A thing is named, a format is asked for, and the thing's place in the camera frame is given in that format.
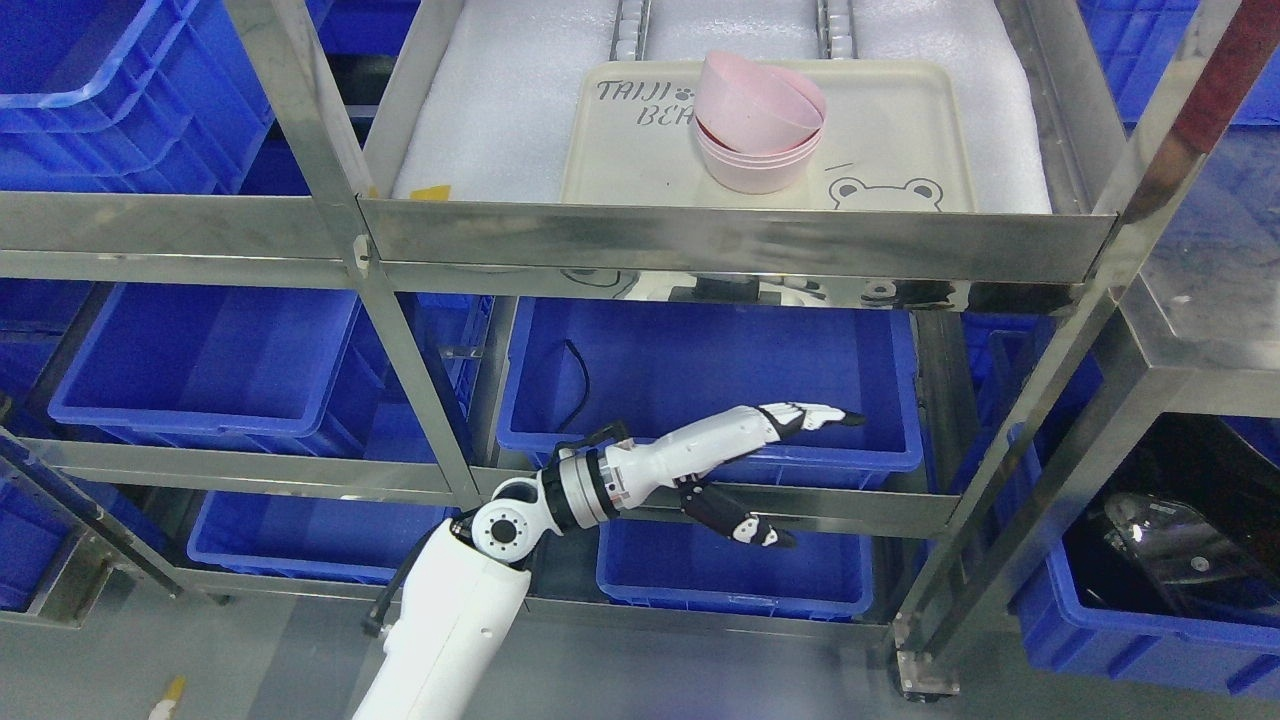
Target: shelf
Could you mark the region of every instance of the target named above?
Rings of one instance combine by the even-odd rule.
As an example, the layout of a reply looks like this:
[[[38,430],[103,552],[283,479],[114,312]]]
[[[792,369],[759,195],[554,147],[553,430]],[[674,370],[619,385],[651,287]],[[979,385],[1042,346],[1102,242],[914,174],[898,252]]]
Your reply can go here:
[[[0,623],[79,628],[111,574],[105,543],[72,532],[45,570],[26,612],[0,612]]]
[[[904,306],[911,304],[904,300],[910,281],[941,281],[955,287],[934,290],[937,297],[916,306],[1057,310],[1084,282],[1111,232],[1112,215],[1088,213],[1123,133],[1114,118],[1093,111],[1110,104],[1110,96],[1097,64],[1080,61],[1089,45],[1074,4],[1019,5],[1005,3],[1001,9],[1037,90],[1041,147],[1057,215],[370,197],[360,199],[360,211],[383,269],[401,291],[599,297],[599,288],[567,281],[561,270],[634,270],[637,283],[671,286],[687,284],[690,273],[765,273],[813,278],[831,306]],[[460,9],[461,3],[445,1],[424,3],[419,10],[364,151],[372,187],[390,187],[388,178],[403,164]],[[246,36],[251,50],[268,40],[259,38],[257,29]],[[265,78],[269,88],[270,81]],[[307,100],[323,106],[320,94],[314,90]],[[287,110],[282,124],[289,124]],[[321,127],[328,127],[324,120]],[[315,123],[308,128],[310,142],[321,140]],[[312,149],[297,150],[306,155]],[[351,164],[342,150],[330,160]],[[19,277],[344,287],[349,279],[340,254],[326,238],[324,218],[333,211],[305,197],[0,192],[0,213],[9,219],[0,228],[0,259],[6,273]],[[682,242],[672,243],[672,237]],[[700,238],[707,242],[696,242]],[[708,250],[691,250],[699,245]],[[901,292],[886,292],[886,283]]]

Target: black cable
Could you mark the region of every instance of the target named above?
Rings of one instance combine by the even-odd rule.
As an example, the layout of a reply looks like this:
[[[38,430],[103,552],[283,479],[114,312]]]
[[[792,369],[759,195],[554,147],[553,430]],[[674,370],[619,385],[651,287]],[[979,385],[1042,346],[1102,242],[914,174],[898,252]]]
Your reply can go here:
[[[360,626],[365,630],[366,635],[376,638],[383,634],[383,625],[387,623],[387,611],[390,610],[392,598],[396,597],[396,592],[404,584],[404,579],[408,578],[408,571],[413,568],[413,562],[417,561],[417,556],[422,555],[422,548],[426,547],[426,541],[431,538],[431,533],[436,529],[453,532],[456,529],[454,523],[462,523],[461,527],[467,528],[468,525],[466,521],[476,514],[476,510],[479,510],[479,507],[467,510],[457,518],[445,519],[445,525],[438,525],[436,528],[431,528],[430,530],[422,533],[422,537],[413,543],[408,555],[406,555],[404,560],[401,561],[399,568],[396,568],[396,574],[392,575],[390,582],[387,583],[387,587],[378,593],[376,598],[374,598],[374,606],[369,609],[369,614],[360,621]]]
[[[422,555],[422,548],[426,547],[426,541],[434,532],[435,528],[431,528],[422,533],[422,537],[419,538],[413,548],[408,551],[408,555],[399,564],[399,568],[396,569],[396,574],[392,575],[390,582],[378,593],[374,606],[369,609],[369,615],[365,615],[365,619],[360,621],[360,626],[365,630],[366,635],[376,638],[383,634],[383,624],[387,621],[387,611],[392,606],[392,598],[396,597],[396,591],[404,584],[404,578],[408,577],[410,569],[413,568],[413,561],[417,560],[419,555]]]
[[[575,407],[573,411],[568,414],[568,418],[564,418],[564,421],[561,423],[558,428],[556,428],[557,433],[564,432],[564,428],[567,428],[570,423],[572,423],[577,418],[579,413],[581,413],[582,409],[586,407],[586,398],[591,397],[591,375],[589,375],[586,372],[586,360],[582,360],[582,354],[577,351],[577,346],[573,345],[572,340],[564,338],[564,347],[567,347],[568,351],[573,354],[573,357],[577,359],[577,366],[582,369],[582,400],[577,402],[577,407]]]
[[[570,274],[568,270],[561,270],[561,274],[564,275],[564,279],[567,279],[570,282],[576,282],[577,284],[585,284],[586,287],[603,287],[603,288],[608,288],[608,287],[617,287],[618,283],[622,282],[622,270],[613,270],[613,272],[614,272],[613,282],[611,282],[609,284],[596,284],[596,283],[589,283],[586,281],[580,281],[580,279],[575,278],[572,274]]]
[[[640,282],[640,273],[631,273],[631,279],[627,281],[627,284],[622,286],[622,290],[613,293],[613,300],[617,300],[623,295],[626,295],[632,287],[636,286],[637,282]]]

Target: blue plastic bin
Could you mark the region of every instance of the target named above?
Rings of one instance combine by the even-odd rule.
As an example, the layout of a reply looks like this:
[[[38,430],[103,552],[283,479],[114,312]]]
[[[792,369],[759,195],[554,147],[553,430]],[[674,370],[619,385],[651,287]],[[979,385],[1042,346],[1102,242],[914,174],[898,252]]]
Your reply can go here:
[[[23,611],[67,527],[0,477],[0,610]]]
[[[438,346],[483,347],[489,332],[489,315],[493,313],[490,295],[457,295],[440,292],[411,293],[412,301],[403,302],[406,316],[413,331],[419,347],[426,347],[428,336]],[[479,359],[448,357],[444,369],[449,374],[449,384],[466,409],[471,406],[471,393],[475,392]],[[396,378],[389,378],[388,398],[402,398],[404,391]]]
[[[1272,465],[1280,465],[1280,419],[1222,418],[1233,430],[1253,446]]]
[[[61,336],[93,283],[0,278],[0,333]]]
[[[419,0],[334,0],[320,26],[325,53],[399,55]]]
[[[91,287],[88,282],[0,278],[0,392],[22,402]]]
[[[351,291],[122,284],[49,414],[132,445],[358,457],[387,368]]]
[[[192,560],[250,575],[385,584],[449,507],[210,492]]]
[[[969,355],[969,373],[974,386],[980,386],[991,373],[991,350],[987,345],[991,333],[996,331],[1028,332],[1042,318],[1037,315],[1009,315],[998,313],[964,313],[960,315],[964,327],[965,351]]]
[[[250,164],[241,195],[311,195],[293,150],[285,140],[268,138]]]
[[[997,387],[991,392],[1007,397],[1021,377],[1016,361],[1010,363],[1018,346],[1000,333],[992,341],[993,355],[1004,354],[1005,361],[993,365],[989,382]],[[1096,387],[1094,378],[1079,378],[1073,383]],[[987,415],[983,421],[1001,416]],[[1009,523],[1028,501],[1039,474],[1033,446],[996,501],[997,523]],[[1280,628],[1085,607],[1062,543],[1055,544],[1011,606],[1034,667],[1280,700]]]
[[[271,124],[220,0],[6,3],[0,47],[4,190],[234,193]]]
[[[795,533],[796,547],[727,541],[690,523],[600,527],[595,582],[622,605],[850,620],[872,606],[870,538]]]
[[[557,427],[590,396],[564,432]],[[498,442],[545,464],[557,442],[622,419],[648,442],[735,405],[823,402],[863,413],[722,465],[717,479],[873,488],[923,459],[904,311],[522,299]]]
[[[77,484],[151,547],[163,550],[168,544],[164,533],[113,486],[87,480]],[[0,610],[22,612],[28,607],[69,530],[0,475]]]
[[[1079,0],[1080,15],[1125,122],[1142,115],[1197,4],[1197,0]],[[1272,60],[1267,65],[1234,122],[1280,123],[1280,63]]]

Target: white robotic arm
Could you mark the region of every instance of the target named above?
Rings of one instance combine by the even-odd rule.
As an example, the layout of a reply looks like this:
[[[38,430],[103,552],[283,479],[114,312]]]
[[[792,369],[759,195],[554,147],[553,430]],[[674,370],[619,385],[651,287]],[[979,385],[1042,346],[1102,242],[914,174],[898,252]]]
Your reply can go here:
[[[401,619],[383,646],[387,660],[355,720],[452,720],[498,653],[529,591],[520,565],[548,530],[562,536],[637,507],[659,487],[713,530],[745,543],[795,541],[748,512],[703,477],[767,443],[861,415],[827,405],[740,405],[650,445],[609,445],[602,454],[561,451],[534,478],[507,480],[474,514],[436,528],[404,578]],[[381,611],[397,582],[380,598]],[[380,625],[375,606],[372,626]]]

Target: metal shelf frame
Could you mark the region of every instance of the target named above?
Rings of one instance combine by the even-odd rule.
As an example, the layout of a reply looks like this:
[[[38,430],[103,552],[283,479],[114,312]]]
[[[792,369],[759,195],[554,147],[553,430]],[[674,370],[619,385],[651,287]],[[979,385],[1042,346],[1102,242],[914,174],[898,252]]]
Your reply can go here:
[[[536,594],[526,603],[530,611],[575,619],[608,616],[611,623],[660,618],[662,623],[699,626],[722,623],[762,632],[876,635],[899,647],[902,676],[913,678],[918,691],[954,692],[954,659],[983,619],[974,610],[989,611],[1007,601],[1023,568],[1043,559],[1043,543],[1034,538],[1060,529],[1055,524],[1061,515],[1055,511],[1053,521],[1046,521],[1044,511],[1036,511],[1034,518],[1025,511],[1028,518],[1020,516],[1023,521],[1002,533],[983,566],[968,578],[960,577],[960,550],[973,539],[1029,438],[1196,179],[1203,156],[1171,173],[1162,163],[1169,145],[1176,142],[1174,118],[1206,109],[1197,105],[1202,100],[1190,88],[1221,64],[1208,56],[1212,47],[1203,56],[1174,63],[1189,81],[1172,82],[1166,73],[1126,140],[1075,1],[997,0],[1033,91],[1052,215],[431,204],[385,199],[379,190],[390,188],[399,172],[462,0],[422,3],[364,149],[302,0],[225,4],[311,197],[0,192],[0,217],[5,218],[0,268],[6,277],[356,290],[438,462],[23,438],[47,477],[461,506],[480,502],[515,473],[467,461],[475,443],[474,456],[493,464],[492,433],[483,427],[492,421],[493,410],[484,404],[498,395],[493,383],[500,382],[506,354],[492,350],[506,341],[500,329],[497,337],[490,334],[483,374],[493,378],[489,392],[494,395],[481,402],[468,427],[452,401],[439,354],[417,350],[396,292],[593,297],[600,291],[566,279],[563,270],[617,270],[659,281],[689,273],[737,279],[786,273],[818,282],[837,307],[1053,314],[1057,332],[964,495],[736,488],[744,501],[783,518],[785,525],[937,541],[892,630],[876,624],[813,630],[819,624],[703,614],[684,619]],[[1239,5],[1239,0],[1202,4],[1199,13],[1219,15],[1226,26],[1225,18]],[[1229,28],[1225,37],[1238,29]],[[1276,40],[1267,38],[1256,53],[1270,56]],[[1225,127],[1226,120],[1219,135]],[[676,237],[681,242],[671,242]],[[945,284],[943,297],[913,306],[906,291],[922,282]],[[957,323],[954,314],[916,315],[920,396],[945,487],[973,432],[968,378],[959,380],[964,352]],[[1114,392],[1128,397],[1128,391]],[[1111,421],[1110,414],[1132,420],[1121,413],[1128,406],[1111,393],[1101,393],[1073,430],[1071,437],[1080,439],[1075,459],[1080,468],[1105,464],[1097,459],[1106,451],[1098,448],[1110,441],[1094,437],[1093,430]],[[1019,424],[1024,441],[1004,439]],[[1050,497],[1039,507],[1069,509],[1089,489],[1075,487],[1073,478],[1080,471],[1068,471],[1070,461],[1059,454],[1048,465],[1037,493]],[[1064,479],[1055,482],[1059,475]],[[55,503],[74,505],[58,488],[41,486],[41,491]],[[645,512],[675,519],[673,507],[672,498],[655,496]],[[101,509],[97,512],[100,519]],[[131,553],[137,550],[136,538],[114,527],[118,523],[93,524],[92,509],[77,518],[91,534],[106,539],[116,562],[146,566],[146,574],[172,587],[174,594],[289,592],[358,598],[372,592],[362,585],[174,566],[154,553]],[[942,592],[952,588],[959,589]]]

